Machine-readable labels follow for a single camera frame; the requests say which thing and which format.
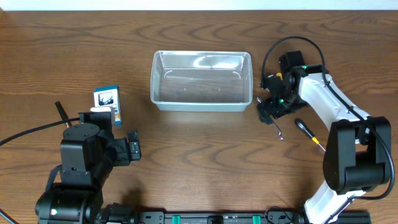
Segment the wire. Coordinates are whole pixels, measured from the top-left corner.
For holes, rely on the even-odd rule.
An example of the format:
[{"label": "wire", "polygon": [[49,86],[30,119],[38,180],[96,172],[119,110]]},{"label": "wire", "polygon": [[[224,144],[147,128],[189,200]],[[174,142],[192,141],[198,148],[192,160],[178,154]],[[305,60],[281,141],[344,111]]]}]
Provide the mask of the wire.
[{"label": "wire", "polygon": [[55,178],[57,177],[61,169],[62,169],[62,164],[54,167],[54,169],[51,170],[49,179],[47,180],[47,185],[45,186],[45,192],[48,192],[51,189],[51,186],[54,183]]},{"label": "wire", "polygon": [[269,211],[270,209],[272,209],[272,208],[278,208],[280,211],[282,211],[283,213],[285,213],[286,218],[287,218],[288,220],[290,220],[290,223],[293,223],[293,220],[292,220],[292,219],[287,215],[287,213],[286,213],[282,208],[280,208],[279,206],[271,206],[271,207],[269,207],[269,208],[266,210],[266,212],[264,213],[264,219],[266,219],[269,223],[275,224],[274,222],[272,222],[272,221],[270,221],[270,220],[268,219],[268,211]]},{"label": "wire", "polygon": [[7,220],[9,223],[18,224],[17,221],[13,220],[5,211],[0,208],[0,215]]},{"label": "wire", "polygon": [[40,126],[40,127],[37,127],[37,128],[32,128],[32,129],[23,131],[23,132],[21,132],[21,133],[15,134],[15,135],[13,135],[13,136],[11,136],[11,137],[8,137],[8,138],[6,138],[5,140],[1,141],[1,142],[0,142],[0,146],[4,145],[5,143],[7,143],[7,142],[9,142],[9,141],[12,141],[12,140],[14,140],[14,139],[16,139],[16,138],[19,138],[19,137],[21,137],[21,136],[24,136],[24,135],[26,135],[26,134],[33,133],[33,132],[35,132],[35,131],[40,131],[40,130],[43,130],[43,129],[46,129],[46,128],[51,128],[51,127],[54,127],[54,126],[59,125],[59,124],[65,124],[65,123],[67,123],[67,122],[78,121],[79,119],[80,119],[80,118],[66,119],[66,120],[63,120],[63,121],[58,121],[58,122],[54,122],[54,123],[51,123],[51,124],[46,124],[46,125],[43,125],[43,126]]},{"label": "wire", "polygon": [[278,40],[269,50],[268,50],[268,52],[267,52],[267,54],[266,54],[266,57],[264,58],[264,61],[263,61],[263,63],[262,63],[262,85],[261,85],[261,87],[264,89],[264,83],[265,83],[265,79],[266,79],[266,74],[265,74],[265,67],[266,67],[266,61],[267,61],[267,59],[268,59],[268,56],[269,56],[269,54],[271,53],[271,51],[278,45],[278,44],[280,44],[281,42],[283,42],[283,41],[285,41],[285,40],[289,40],[289,39],[300,39],[300,40],[305,40],[305,41],[307,41],[307,42],[309,42],[310,44],[312,44],[317,50],[318,50],[318,53],[319,53],[319,56],[320,56],[320,58],[321,58],[321,61],[322,61],[322,78],[323,78],[323,80],[324,80],[324,82],[325,82],[325,86],[331,91],[331,93],[348,109],[348,111],[350,112],[350,113],[352,113],[355,117],[357,117],[359,120],[360,120],[360,122],[362,122],[364,125],[365,125],[365,127],[367,127],[369,130],[370,130],[370,132],[376,137],[376,139],[377,139],[377,141],[381,144],[381,147],[383,148],[383,151],[384,151],[384,153],[385,153],[385,155],[386,155],[386,157],[387,157],[387,160],[388,160],[388,163],[389,163],[389,168],[390,168],[390,173],[391,173],[391,178],[390,178],[390,182],[389,182],[389,185],[388,185],[388,188],[386,189],[386,191],[383,193],[383,194],[381,194],[381,195],[379,195],[379,196],[375,196],[375,197],[365,197],[365,196],[351,196],[351,197],[349,197],[348,199],[347,199],[347,201],[343,204],[343,206],[341,206],[333,215],[331,215],[330,216],[330,218],[325,222],[325,223],[328,223],[331,219],[333,219],[336,215],[338,215],[340,212],[342,212],[343,210],[344,210],[344,208],[345,207],[347,207],[350,203],[352,203],[352,201],[353,201],[353,199],[361,199],[361,200],[380,200],[380,199],[383,199],[383,198],[385,198],[385,197],[387,197],[390,193],[391,193],[391,191],[392,191],[392,189],[393,189],[393,187],[394,187],[394,182],[395,182],[395,179],[396,179],[396,175],[395,175],[395,170],[394,170],[394,162],[393,162],[393,160],[392,160],[392,157],[391,157],[391,153],[389,152],[389,150],[388,150],[388,147],[387,147],[387,145],[386,145],[386,143],[384,142],[384,140],[382,139],[382,137],[380,136],[380,134],[379,133],[377,133],[377,131],[371,126],[371,125],[369,125],[367,122],[366,122],[366,120],[361,116],[361,115],[359,115],[355,110],[354,110],[354,107],[353,106],[350,106],[347,102],[345,102],[337,93],[336,93],[336,91],[330,86],[330,82],[328,82],[327,80],[326,80],[326,66],[325,66],[325,58],[323,57],[323,54],[322,54],[322,51],[321,51],[321,49],[319,48],[319,46],[316,44],[316,43],[314,43],[312,40],[310,40],[310,39],[308,39],[308,38],[305,38],[305,37],[300,37],[300,36],[290,36],[290,37],[285,37],[285,38],[282,38],[282,39],[280,39],[280,40]]}]

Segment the clear plastic container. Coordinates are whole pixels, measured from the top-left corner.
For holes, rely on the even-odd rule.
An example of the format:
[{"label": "clear plastic container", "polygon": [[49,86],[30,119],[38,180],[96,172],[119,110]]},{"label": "clear plastic container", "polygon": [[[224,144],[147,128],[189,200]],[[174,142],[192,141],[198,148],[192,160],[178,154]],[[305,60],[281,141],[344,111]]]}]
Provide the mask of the clear plastic container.
[{"label": "clear plastic container", "polygon": [[247,52],[155,53],[150,98],[167,111],[244,111],[252,101]]}]

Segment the wood grain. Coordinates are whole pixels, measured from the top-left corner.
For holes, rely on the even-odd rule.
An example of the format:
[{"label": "wood grain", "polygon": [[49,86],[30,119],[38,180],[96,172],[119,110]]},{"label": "wood grain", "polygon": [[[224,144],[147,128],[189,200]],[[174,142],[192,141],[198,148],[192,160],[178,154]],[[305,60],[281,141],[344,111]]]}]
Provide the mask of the wood grain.
[{"label": "wood grain", "polygon": [[[169,211],[297,207],[323,181],[323,153],[294,125],[302,118],[325,144],[328,131],[311,108],[277,121],[285,136],[279,141],[273,126],[259,122],[255,102],[243,113],[189,113],[160,112],[150,101],[157,50],[247,51],[254,97],[267,98],[257,87],[262,59],[288,35],[315,41],[340,89],[391,122],[397,155],[398,12],[388,11],[7,12],[0,23],[0,139],[58,121],[57,100],[69,117],[88,111],[96,87],[118,84],[124,125],[114,134],[138,129],[143,158],[112,171],[104,204]],[[275,49],[267,71],[277,71],[287,50],[319,62],[315,49],[292,40]],[[35,203],[60,164],[64,128],[0,148],[0,207],[21,223],[37,223]],[[368,209],[373,223],[395,223],[398,191],[380,202],[355,201],[350,209]]]}]

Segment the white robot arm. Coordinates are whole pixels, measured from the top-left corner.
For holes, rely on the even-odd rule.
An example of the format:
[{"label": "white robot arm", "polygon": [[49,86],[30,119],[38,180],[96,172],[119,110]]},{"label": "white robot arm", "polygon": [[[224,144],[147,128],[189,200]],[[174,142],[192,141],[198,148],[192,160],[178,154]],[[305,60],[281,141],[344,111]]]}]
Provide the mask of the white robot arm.
[{"label": "white robot arm", "polygon": [[[305,65],[301,52],[296,51],[281,56],[279,65],[282,77],[265,78],[263,72],[261,87],[270,91],[272,97],[258,104],[259,118],[272,124],[271,117],[277,119],[304,106],[312,107],[319,115],[330,132],[323,160],[325,181],[304,203],[303,212],[306,223],[334,222],[353,199],[387,183],[390,177],[393,184],[393,164],[389,160],[391,126],[386,118],[372,118],[354,105],[324,70],[324,62],[323,65]],[[381,133],[387,153],[382,151],[382,142],[370,132],[369,126]],[[355,144],[368,145],[368,150],[356,152]]]},{"label": "white robot arm", "polygon": [[[347,96],[334,84],[331,76],[326,75],[326,79],[330,82],[331,87],[337,94],[345,100],[345,102],[352,105],[354,110],[366,119],[369,114],[359,109],[354,105]],[[346,107],[326,88],[325,82],[322,78],[322,73],[309,74],[303,77],[298,89],[298,95],[306,101],[321,118],[323,123],[330,130],[332,122],[346,119],[348,121],[359,121],[359,119],[350,113]],[[308,199],[304,204],[306,216],[310,223],[322,224],[331,214],[337,211],[343,204],[353,195],[362,196],[365,194],[363,190],[354,190],[347,192],[344,195],[338,195],[336,191],[332,190],[326,181],[323,181],[321,187],[317,190],[315,195]],[[337,215],[334,216],[330,222],[337,220]]]}]

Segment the white wall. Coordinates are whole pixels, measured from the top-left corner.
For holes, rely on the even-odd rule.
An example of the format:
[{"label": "white wall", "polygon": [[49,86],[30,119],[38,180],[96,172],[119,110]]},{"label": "white wall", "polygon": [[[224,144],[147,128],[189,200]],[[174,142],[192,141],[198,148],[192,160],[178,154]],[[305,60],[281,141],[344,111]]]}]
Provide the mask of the white wall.
[{"label": "white wall", "polygon": [[398,10],[398,0],[0,0],[23,10]]}]

